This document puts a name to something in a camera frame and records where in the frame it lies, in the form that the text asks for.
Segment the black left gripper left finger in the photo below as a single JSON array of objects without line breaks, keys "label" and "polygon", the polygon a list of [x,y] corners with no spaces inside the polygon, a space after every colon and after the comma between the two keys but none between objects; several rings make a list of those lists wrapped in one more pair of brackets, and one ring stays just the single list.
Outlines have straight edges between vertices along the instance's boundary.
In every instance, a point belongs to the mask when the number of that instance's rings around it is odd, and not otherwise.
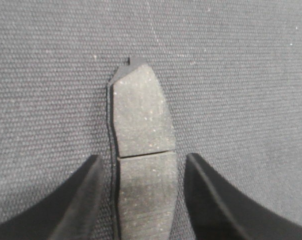
[{"label": "black left gripper left finger", "polygon": [[88,240],[104,192],[102,159],[91,155],[45,199],[0,224],[0,240]]}]

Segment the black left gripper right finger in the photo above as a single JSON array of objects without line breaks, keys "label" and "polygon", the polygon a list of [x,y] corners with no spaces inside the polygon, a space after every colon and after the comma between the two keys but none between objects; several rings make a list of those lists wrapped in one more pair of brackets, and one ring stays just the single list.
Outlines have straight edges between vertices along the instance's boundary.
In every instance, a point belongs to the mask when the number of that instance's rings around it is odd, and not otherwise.
[{"label": "black left gripper right finger", "polygon": [[198,153],[186,156],[184,197],[198,240],[302,240],[302,226],[239,191]]}]

